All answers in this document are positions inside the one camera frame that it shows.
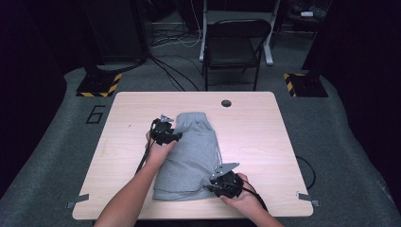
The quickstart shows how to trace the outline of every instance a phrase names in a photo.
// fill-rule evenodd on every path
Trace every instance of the wooden table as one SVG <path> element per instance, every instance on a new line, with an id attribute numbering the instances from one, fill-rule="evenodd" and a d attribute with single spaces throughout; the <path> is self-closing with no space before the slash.
<path id="1" fill-rule="evenodd" d="M 223 107 L 228 99 L 231 107 Z M 269 92 L 124 92 L 116 95 L 80 195 L 75 219 L 97 219 L 107 202 L 134 175 L 145 151 L 152 120 L 161 114 L 205 112 L 216 131 L 223 163 L 239 162 L 234 172 L 248 176 L 275 217 L 313 213 L 305 183 L 276 99 Z M 243 218 L 218 198 L 154 201 L 150 188 L 140 219 Z"/>

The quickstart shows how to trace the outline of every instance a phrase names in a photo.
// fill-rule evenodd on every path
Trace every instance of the human hand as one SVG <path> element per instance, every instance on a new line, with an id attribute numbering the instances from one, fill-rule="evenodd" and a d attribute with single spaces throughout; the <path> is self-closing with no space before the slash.
<path id="1" fill-rule="evenodd" d="M 242 173 L 237 173 L 239 178 L 241 178 L 244 182 L 244 187 L 253 191 L 253 188 L 247 183 L 248 177 Z M 225 196 L 220 196 L 220 199 L 227 205 L 234 207 L 238 210 L 243 216 L 249 218 L 250 215 L 254 213 L 255 210 L 262 209 L 263 207 L 260 204 L 259 200 L 248 191 L 242 190 L 241 194 L 237 198 L 227 198 Z"/>
<path id="2" fill-rule="evenodd" d="M 146 137 L 147 137 L 147 141 L 149 142 L 149 145 L 150 145 L 150 151 L 148 154 L 146 165 L 159 168 L 160 166 L 162 166 L 168 153 L 174 148 L 177 141 L 174 140 L 169 144 L 158 145 L 154 142 L 153 139 L 150 138 L 149 131 L 147 132 Z"/>

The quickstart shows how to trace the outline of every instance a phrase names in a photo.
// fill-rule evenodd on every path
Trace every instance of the chair back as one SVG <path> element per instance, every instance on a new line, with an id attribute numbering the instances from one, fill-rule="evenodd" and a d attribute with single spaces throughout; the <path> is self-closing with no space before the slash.
<path id="1" fill-rule="evenodd" d="M 207 27 L 206 36 L 213 38 L 263 38 L 271 32 L 269 22 L 262 19 L 237 19 L 216 22 Z"/>

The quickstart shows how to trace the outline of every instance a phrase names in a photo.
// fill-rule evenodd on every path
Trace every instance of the human arm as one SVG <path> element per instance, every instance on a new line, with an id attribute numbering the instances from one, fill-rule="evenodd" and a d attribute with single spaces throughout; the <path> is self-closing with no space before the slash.
<path id="1" fill-rule="evenodd" d="M 245 181 L 244 187 L 252 190 L 248 184 L 248 178 L 242 173 L 237 173 L 238 176 Z M 227 205 L 234 207 L 243 216 L 250 219 L 258 227 L 276 227 L 283 226 L 276 218 L 274 218 L 268 211 L 263 209 L 259 200 L 248 191 L 242 190 L 237 198 L 227 198 L 220 196 L 220 199 Z"/>
<path id="2" fill-rule="evenodd" d="M 141 212 L 145 197 L 158 169 L 166 156 L 177 143 L 158 145 L 151 143 L 148 158 L 139 172 L 109 201 L 95 223 L 98 226 L 129 226 L 132 227 Z"/>

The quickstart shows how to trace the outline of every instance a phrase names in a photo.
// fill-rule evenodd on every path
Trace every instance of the tabletop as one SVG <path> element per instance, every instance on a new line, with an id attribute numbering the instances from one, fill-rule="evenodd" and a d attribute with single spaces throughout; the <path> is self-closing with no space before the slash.
<path id="1" fill-rule="evenodd" d="M 222 100 L 232 105 L 224 107 Z M 107 202 L 133 176 L 145 151 L 151 122 L 164 114 L 204 112 L 215 130 L 223 163 L 240 163 L 234 172 L 248 176 L 275 217 L 313 213 L 286 126 L 270 92 L 122 92 L 113 102 L 88 169 L 75 219 L 97 219 Z M 155 201 L 153 184 L 139 219 L 243 218 L 219 198 Z"/>

